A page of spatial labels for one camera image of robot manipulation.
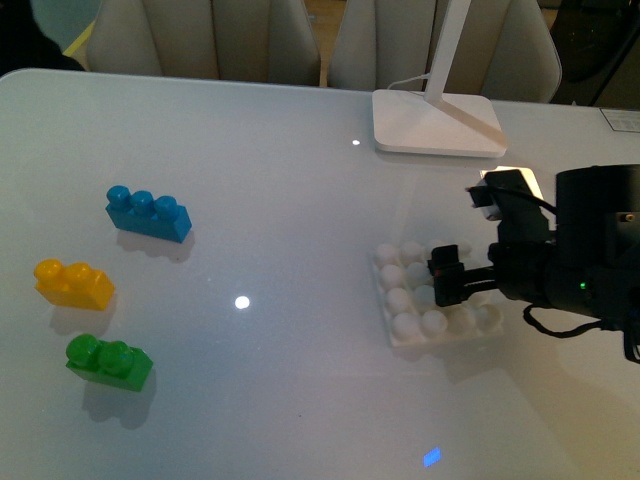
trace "white lego brick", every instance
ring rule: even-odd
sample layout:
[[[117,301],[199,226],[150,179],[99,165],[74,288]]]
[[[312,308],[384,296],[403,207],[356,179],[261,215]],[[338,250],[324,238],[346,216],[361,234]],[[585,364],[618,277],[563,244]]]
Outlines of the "white lego brick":
[[[465,268],[476,268],[471,244],[456,243]],[[413,241],[400,247],[382,244],[373,254],[380,304],[393,347],[440,345],[503,333],[503,315],[491,304],[492,292],[475,293],[460,305],[436,305],[427,260],[431,250],[442,245],[446,243],[437,240],[427,247]]]

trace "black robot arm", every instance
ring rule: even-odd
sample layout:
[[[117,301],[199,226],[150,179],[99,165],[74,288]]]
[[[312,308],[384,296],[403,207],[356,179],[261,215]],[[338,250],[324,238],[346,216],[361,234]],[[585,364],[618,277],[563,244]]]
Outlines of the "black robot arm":
[[[489,172],[469,190],[474,206],[500,220],[489,246],[492,266],[465,270],[456,245],[431,252],[436,303],[460,303],[499,289],[531,305],[527,323],[558,338],[619,330],[628,360],[640,363],[640,165],[590,167],[557,176],[557,206],[534,197],[519,170]],[[541,208],[556,215],[549,230]],[[541,325],[533,308],[599,319],[568,332]]]

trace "blue lego brick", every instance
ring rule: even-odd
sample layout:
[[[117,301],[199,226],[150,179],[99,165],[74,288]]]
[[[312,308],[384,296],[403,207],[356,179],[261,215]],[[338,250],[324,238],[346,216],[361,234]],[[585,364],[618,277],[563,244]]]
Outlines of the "blue lego brick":
[[[163,196],[155,201],[151,193],[131,195],[127,187],[116,185],[107,192],[107,213],[120,230],[182,243],[191,230],[187,209],[176,199]]]

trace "yellow lego brick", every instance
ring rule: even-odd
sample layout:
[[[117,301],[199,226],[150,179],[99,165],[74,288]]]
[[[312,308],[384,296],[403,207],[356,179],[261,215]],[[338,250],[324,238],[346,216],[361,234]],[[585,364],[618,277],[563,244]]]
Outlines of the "yellow lego brick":
[[[61,307],[104,310],[115,287],[102,270],[79,262],[65,267],[60,260],[43,260],[33,271],[35,289],[50,303]]]

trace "lamp base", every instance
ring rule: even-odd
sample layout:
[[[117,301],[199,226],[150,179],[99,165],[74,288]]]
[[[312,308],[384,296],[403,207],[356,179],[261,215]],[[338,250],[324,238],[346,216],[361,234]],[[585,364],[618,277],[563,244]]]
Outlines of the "lamp base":
[[[387,152],[497,158],[507,151],[493,105],[477,95],[445,93],[431,104],[422,93],[376,90],[373,131]]]

